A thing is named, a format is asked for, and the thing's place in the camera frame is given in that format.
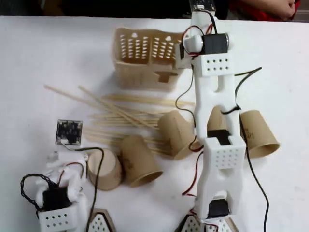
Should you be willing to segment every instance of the plastic basket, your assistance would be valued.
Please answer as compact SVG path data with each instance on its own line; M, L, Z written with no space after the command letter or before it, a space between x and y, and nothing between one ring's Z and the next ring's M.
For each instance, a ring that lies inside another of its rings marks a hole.
M175 44L182 33L119 28L113 60L122 88L172 90L182 70L175 68Z

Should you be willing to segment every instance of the paper cup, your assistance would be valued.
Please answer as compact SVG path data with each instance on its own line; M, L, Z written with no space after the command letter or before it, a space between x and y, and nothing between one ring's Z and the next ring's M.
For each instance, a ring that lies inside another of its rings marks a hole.
M244 112L240 119L245 129L250 157L267 156L280 147L258 110Z
M163 173L140 135L125 138L120 148L126 181L131 187L147 184Z
M207 131L213 130L227 130L226 119L219 106L213 108L207 123Z
M171 158L180 160L192 152L189 145L194 141L193 127L187 122L177 110L173 110L163 115L158 121L158 127L166 142L171 148ZM198 148L199 143L196 141L192 148Z
M122 168L118 157L110 150L104 150L104 159L98 178L98 189L111 190L117 187L122 181ZM88 173L90 181L95 184L98 167L102 153L97 150L90 154L88 160Z

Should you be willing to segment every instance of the small sensor board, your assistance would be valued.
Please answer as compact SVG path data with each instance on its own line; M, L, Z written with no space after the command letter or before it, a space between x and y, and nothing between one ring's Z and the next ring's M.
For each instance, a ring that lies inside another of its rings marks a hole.
M80 145L82 140L82 121L58 120L56 144Z

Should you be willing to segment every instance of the white table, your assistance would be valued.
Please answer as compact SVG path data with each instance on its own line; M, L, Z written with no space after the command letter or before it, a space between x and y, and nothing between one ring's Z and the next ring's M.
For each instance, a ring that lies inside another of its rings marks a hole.
M184 31L189 20L0 17L0 228L5 232L39 231L35 208L20 195L20 180L44 168L54 149L57 119L81 119L95 112L88 106L56 95L43 84L79 96L83 85L97 94L115 92L111 60L116 27ZM230 32L237 72L262 66L239 92L243 110L258 109L281 148L253 160L270 200L269 232L304 231L309 226L309 24L218 22ZM190 71L180 78L175 97L183 92ZM191 91L185 99L194 99ZM139 188L121 185L98 193L96 207L109 210L119 232L171 232L193 199L181 192L191 183L197 154L181 161L157 157L164 174ZM245 164L242 203L236 221L243 231L263 228L265 200ZM33 180L26 192L34 196ZM84 187L89 200L93 186Z

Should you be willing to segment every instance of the wire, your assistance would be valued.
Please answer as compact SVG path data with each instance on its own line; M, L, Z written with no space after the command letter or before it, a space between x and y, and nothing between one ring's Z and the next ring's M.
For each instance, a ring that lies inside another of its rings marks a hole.
M204 9L197 9L197 11L206 12L209 15L209 17L211 18L211 23L213 25L214 33L218 34L216 22L215 22L215 20L214 20L214 18L212 16L212 14L208 10L204 10Z
M183 44L183 49L185 50L186 53L188 53L190 56L196 56L198 55L198 53L194 53L194 52L188 52L187 49L185 49L184 47L184 43L183 43L183 39L184 39L184 36L186 35L186 33L188 32L188 30L190 30L191 28L197 28L201 33L202 35L204 35L204 32L202 31L202 29L196 25L192 25L192 26L189 26L183 33L183 36L182 36L182 44Z
M68 163L65 167L68 167L68 166L73 165L73 164L79 164L79 165L81 165L81 167L82 167L81 178L82 178L83 175L84 175L84 166L83 166L81 163L79 163L79 162L72 162L72 163ZM60 181L61 181L61 178L62 178L64 172L65 172L65 171L63 170L62 173L60 174L60 177L59 177L59 180L58 180L58 185L60 185Z
M243 72L243 73L239 73L239 74L236 74L236 75L244 75L244 74L248 74L247 76L245 76L240 82L239 84L237 85L236 89L235 89L235 98L237 98L237 93L238 93L238 90L239 88L241 87L241 85L250 77L252 76L254 73L256 73L257 71L261 70L262 67L259 67L255 70L252 70L252 71L249 71L249 72ZM268 200L268 197L263 189L263 187L261 186L258 178L256 177L255 175L255 172L254 172L254 169L253 169L253 166L251 164L251 160L250 160L250 156L249 156L249 150L248 150L248 141L247 141L247 136L246 136L246 133L245 133L245 128L243 126L243 123L241 121L241 118L239 117L239 122L240 122L240 129L241 129L241 132L243 134L243 139L245 141L245 144L246 144L246 157L247 157L247 160L248 160L248 164L249 164L249 167L250 167L250 170L251 170L251 173L257 183L257 185L259 186L265 200L266 200L266 211L265 211L265 216L264 216L264 232L266 232L266 222L267 222L267 216L268 216L268 210L269 210L269 200Z
M80 149L71 149L67 146L65 146L64 144L62 144L66 149L71 150L71 151L88 151L88 150L100 150L102 152L102 157L100 160L100 164L98 166L98 172L97 172L97 176L96 176L96 181L95 181L95 194L93 197L93 202L90 208L90 213L89 213L89 217L88 217L88 221L87 221L87 226L86 226L86 232L89 231L89 226L90 226L90 221L91 221L91 215L93 213L95 204L96 204L96 199L97 199L97 191L98 191L98 177L99 177L99 173L101 171L101 166L102 166L102 162L104 159L104 150L100 147L85 147L85 148L80 148Z
M240 75L244 75L244 74L248 74L247 76L245 76L237 85L236 89L235 89L235 98L237 98L237 93L238 93L238 90L240 88L240 86L250 77L252 76L253 74L255 74L257 71L261 70L262 67L259 67L257 69L254 69L252 71L249 71L249 72L243 72L243 73L238 73L236 74L235 76L240 76Z
M178 105L177 105L177 103L178 103L178 100L183 96L183 95L185 95L187 92L189 92L189 90L191 89L191 87L192 87L192 84L193 84L193 77L194 77L194 72L193 72L193 65L191 65L191 67L192 67L192 78L191 78L191 83L190 83L190 86L189 86L189 88L184 92L184 93L182 93L181 95L179 95L179 97L176 99L176 101L175 101L175 107L177 108L177 109L179 109L179 110L183 110L183 111L188 111L191 115L192 115L192 117L193 117L193 123L194 123L194 128L196 127L196 122L195 122L195 117L194 117L194 113L191 111L191 110L188 110L188 109L185 109L185 108L180 108Z
M196 164L195 164L195 174L194 174L194 178L193 178L193 181L192 181L192 184L190 185L190 187L186 190L186 191L184 191L183 193L182 193L182 196L185 196L185 195L187 195L190 191L191 191L191 189L193 188L193 186L194 186L194 184L195 184L195 182L196 182L196 180L197 180L197 165L198 165L198 160L199 160L199 158L200 158L200 156L203 154L203 151L198 155L198 157L197 157L197 161L196 161Z
M250 156L249 156L249 150L248 150L248 142L247 142L247 136L245 134L245 129L244 129L244 126L243 126L243 123L240 119L240 129L241 129L241 132L243 134L243 138L244 138L244 141L246 143L246 156L247 156L247 160L248 160L248 164L249 164L249 167L250 167L250 170L252 172L252 175L257 183L257 185L259 186L261 192L263 193L264 197L265 197L265 200L266 200L266 211L265 211L265 216L264 216L264 232L266 232L266 222L267 222L267 216L268 216L268 210L269 210L269 201L268 201L268 197L263 189L263 187L261 186L259 180L257 179L256 175L255 175L255 172L253 170L253 167L252 167L252 164L251 164L251 160L250 160Z
M38 204L35 202L35 200L33 200L33 199L31 199L30 197L28 197L28 196L26 195L25 191L24 191L25 180L26 180L27 178L29 178L29 177L40 177L40 178L42 178L43 180L45 180L45 181L47 182L49 189L54 189L54 188L58 187L58 185L57 185L55 182L53 182L49 177L47 177L47 176L45 176L45 175L43 175L43 174L28 174L28 175L25 175L25 176L22 178L22 180L20 181L20 193L21 193L21 195L22 195L24 198L27 199L27 201L29 201L32 205L34 205L34 207L35 207L36 210L37 210L37 215L38 215L38 212L39 212L39 211L42 211L43 208L40 208L40 207L38 206Z
M206 30L206 32L205 32L205 35L211 34L212 28L213 28L212 23L210 23L209 26L207 27L207 30Z

